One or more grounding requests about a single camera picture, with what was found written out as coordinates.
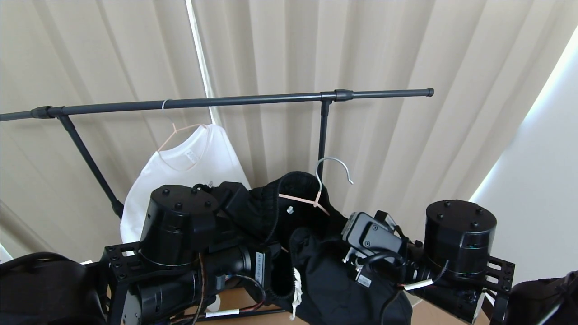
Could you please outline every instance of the beige curtain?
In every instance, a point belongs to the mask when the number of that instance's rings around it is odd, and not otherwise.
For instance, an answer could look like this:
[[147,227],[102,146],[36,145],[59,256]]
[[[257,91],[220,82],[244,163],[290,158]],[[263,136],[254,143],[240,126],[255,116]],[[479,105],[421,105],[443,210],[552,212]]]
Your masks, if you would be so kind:
[[[204,97],[184,1],[1,1],[0,15],[2,113]],[[210,122],[204,108],[167,114],[177,126]],[[160,111],[71,119],[122,202],[172,132]],[[58,120],[3,122],[0,132],[2,243],[20,234],[23,252],[77,260],[120,243],[118,217]],[[43,244],[31,246],[23,234]]]
[[[325,184],[344,214],[382,209],[422,238],[430,202],[469,199],[578,23],[576,1],[194,1],[217,96],[435,88],[331,106]],[[256,186],[314,171],[319,103],[221,118]]]
[[[428,203],[473,193],[578,23],[574,1],[199,1],[194,10],[217,96],[436,89],[333,104],[329,117],[327,155],[355,181],[326,164],[333,204],[386,210],[415,238]],[[184,1],[0,1],[0,38],[2,113],[204,97]],[[319,103],[220,112],[253,186],[314,170]],[[178,125],[210,121],[204,108],[167,114]],[[160,111],[72,120],[121,201],[171,133]],[[0,124],[0,199],[0,241],[22,252],[96,259],[120,241],[57,120]]]

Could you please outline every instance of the wooden surface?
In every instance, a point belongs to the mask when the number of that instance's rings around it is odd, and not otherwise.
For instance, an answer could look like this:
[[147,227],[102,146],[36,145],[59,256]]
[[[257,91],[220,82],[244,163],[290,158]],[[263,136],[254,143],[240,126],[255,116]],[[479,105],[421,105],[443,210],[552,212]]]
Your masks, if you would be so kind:
[[[253,299],[243,289],[227,290],[220,294],[221,307],[219,310],[243,308],[254,304]],[[276,309],[276,306],[264,306],[259,310]],[[304,325],[307,324],[301,319],[289,320],[290,313],[276,313],[271,315],[261,315],[253,317],[244,317],[239,319],[228,320],[213,320],[209,322],[202,322],[198,324],[205,325]],[[488,325],[490,322],[487,317],[480,313],[475,325]],[[413,308],[412,325],[464,325],[463,322],[456,319],[454,316],[432,306],[431,304],[422,301]]]

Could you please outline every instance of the clothes hanger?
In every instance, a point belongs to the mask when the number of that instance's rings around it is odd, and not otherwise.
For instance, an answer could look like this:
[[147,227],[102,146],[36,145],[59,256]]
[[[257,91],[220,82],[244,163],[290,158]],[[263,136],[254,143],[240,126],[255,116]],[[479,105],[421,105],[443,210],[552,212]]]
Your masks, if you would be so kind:
[[188,127],[184,127],[184,128],[179,128],[179,129],[177,129],[177,127],[175,126],[175,122],[173,121],[173,119],[171,119],[171,117],[168,116],[167,113],[165,112],[165,103],[168,102],[168,101],[170,101],[170,99],[165,99],[165,101],[162,102],[161,111],[162,111],[163,114],[166,116],[166,118],[171,121],[171,124],[173,125],[173,132],[171,133],[171,135],[169,136],[169,138],[168,138],[163,144],[161,144],[161,146],[157,149],[157,151],[161,151],[162,148],[164,148],[165,145],[170,141],[170,139],[172,139],[172,137],[173,137],[175,134],[177,134],[178,132],[180,132],[180,131],[183,131],[183,130],[186,130],[186,129],[189,129],[189,128],[193,128],[193,127],[197,127],[197,126],[200,126],[200,125],[202,125],[204,128],[207,128],[206,125],[204,125],[204,124],[202,124],[202,123],[198,123],[198,124],[189,125]]
[[317,178],[317,181],[319,182],[319,192],[317,192],[317,197],[315,198],[315,201],[307,200],[307,199],[300,198],[300,197],[294,197],[291,195],[285,195],[285,194],[279,194],[279,197],[288,198],[289,200],[293,200],[293,201],[299,201],[299,202],[312,204],[314,207],[320,208],[326,215],[329,215],[329,212],[327,211],[327,209],[323,208],[323,206],[321,206],[319,204],[319,198],[321,197],[321,191],[323,190],[323,183],[321,182],[321,178],[319,178],[318,170],[319,170],[319,164],[321,164],[321,162],[324,160],[335,160],[338,163],[340,163],[345,168],[345,173],[347,174],[347,180],[349,181],[350,184],[353,184],[351,177],[349,177],[349,168],[347,167],[345,162],[343,162],[343,161],[341,161],[335,157],[325,157],[325,158],[321,158],[317,161],[317,166],[315,168],[315,177]]

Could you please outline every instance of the white shirt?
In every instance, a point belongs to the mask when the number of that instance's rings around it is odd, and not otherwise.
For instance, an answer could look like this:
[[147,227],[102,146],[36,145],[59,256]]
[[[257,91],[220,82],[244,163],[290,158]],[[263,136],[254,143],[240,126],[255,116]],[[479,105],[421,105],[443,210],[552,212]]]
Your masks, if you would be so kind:
[[163,185],[218,186],[249,182],[225,130],[211,124],[200,126],[173,149],[155,152],[132,185],[124,203],[120,235],[123,243],[137,242],[145,223],[150,194]]

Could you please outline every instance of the silver metal hook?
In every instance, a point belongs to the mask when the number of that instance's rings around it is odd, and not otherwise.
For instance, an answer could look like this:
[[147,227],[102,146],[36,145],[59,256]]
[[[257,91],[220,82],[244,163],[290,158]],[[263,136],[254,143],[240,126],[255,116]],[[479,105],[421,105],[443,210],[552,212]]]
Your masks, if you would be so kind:
[[165,112],[165,103],[168,102],[168,101],[170,101],[170,99],[165,99],[165,101],[162,102],[161,111],[162,111],[162,113],[165,115],[165,117],[166,117],[167,119],[169,119],[169,121],[171,121],[171,123],[172,123],[173,126],[174,126],[174,125],[175,125],[175,122],[174,122],[173,119],[171,119],[171,117],[168,116],[167,113]]
[[321,162],[324,160],[335,160],[338,163],[340,163],[341,166],[343,166],[345,168],[345,173],[347,173],[347,180],[349,181],[350,184],[353,184],[351,177],[349,177],[349,168],[347,167],[345,162],[343,162],[343,161],[341,161],[335,157],[325,157],[325,158],[319,159],[317,161],[317,166],[315,167],[315,177],[317,178],[317,181],[319,182],[319,192],[321,192],[321,189],[323,188],[323,184],[321,183],[321,179],[319,178],[319,164],[321,164]]

